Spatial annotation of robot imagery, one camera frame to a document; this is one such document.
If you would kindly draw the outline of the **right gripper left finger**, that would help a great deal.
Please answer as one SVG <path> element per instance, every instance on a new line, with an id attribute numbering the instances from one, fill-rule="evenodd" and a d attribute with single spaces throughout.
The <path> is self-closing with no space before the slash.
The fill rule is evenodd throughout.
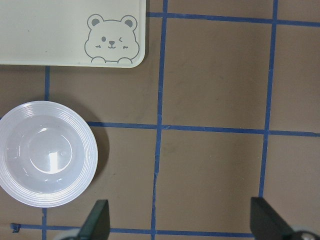
<path id="1" fill-rule="evenodd" d="M 110 234 L 110 210 L 107 199 L 97 200 L 78 233 L 79 240 L 107 240 Z"/>

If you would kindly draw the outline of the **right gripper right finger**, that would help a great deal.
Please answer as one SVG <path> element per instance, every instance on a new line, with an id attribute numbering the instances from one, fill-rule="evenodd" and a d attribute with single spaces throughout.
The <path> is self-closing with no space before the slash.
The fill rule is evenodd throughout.
<path id="1" fill-rule="evenodd" d="M 262 197 L 250 199 L 250 230 L 256 240 L 298 239 L 298 234 Z"/>

